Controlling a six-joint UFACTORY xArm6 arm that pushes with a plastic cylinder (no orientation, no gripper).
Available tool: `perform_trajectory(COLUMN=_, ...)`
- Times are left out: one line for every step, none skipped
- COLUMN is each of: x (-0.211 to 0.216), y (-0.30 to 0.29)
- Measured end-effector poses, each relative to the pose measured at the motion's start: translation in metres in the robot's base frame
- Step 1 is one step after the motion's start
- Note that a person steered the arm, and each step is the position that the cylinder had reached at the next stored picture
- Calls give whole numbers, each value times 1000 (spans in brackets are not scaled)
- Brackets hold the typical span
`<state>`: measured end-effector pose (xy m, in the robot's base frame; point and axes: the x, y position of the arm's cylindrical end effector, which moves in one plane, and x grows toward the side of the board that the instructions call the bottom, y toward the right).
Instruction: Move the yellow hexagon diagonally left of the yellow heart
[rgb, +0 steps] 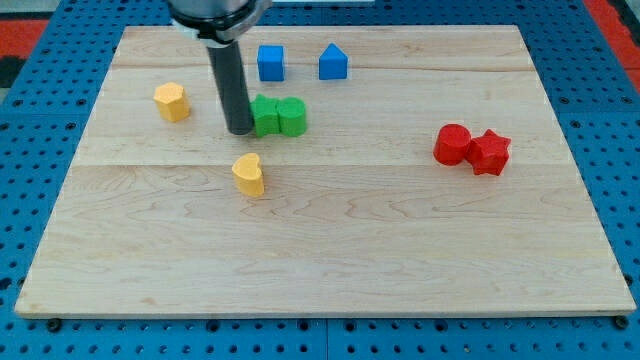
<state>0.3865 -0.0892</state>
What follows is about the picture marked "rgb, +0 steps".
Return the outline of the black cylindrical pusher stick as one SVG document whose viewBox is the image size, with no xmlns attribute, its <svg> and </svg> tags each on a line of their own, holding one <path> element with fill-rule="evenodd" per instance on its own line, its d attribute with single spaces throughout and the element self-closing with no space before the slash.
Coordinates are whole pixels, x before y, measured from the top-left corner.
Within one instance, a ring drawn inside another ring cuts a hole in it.
<svg viewBox="0 0 640 360">
<path fill-rule="evenodd" d="M 227 130 L 233 135 L 250 133 L 254 119 L 239 44 L 233 42 L 222 48 L 208 48 L 207 53 Z"/>
</svg>

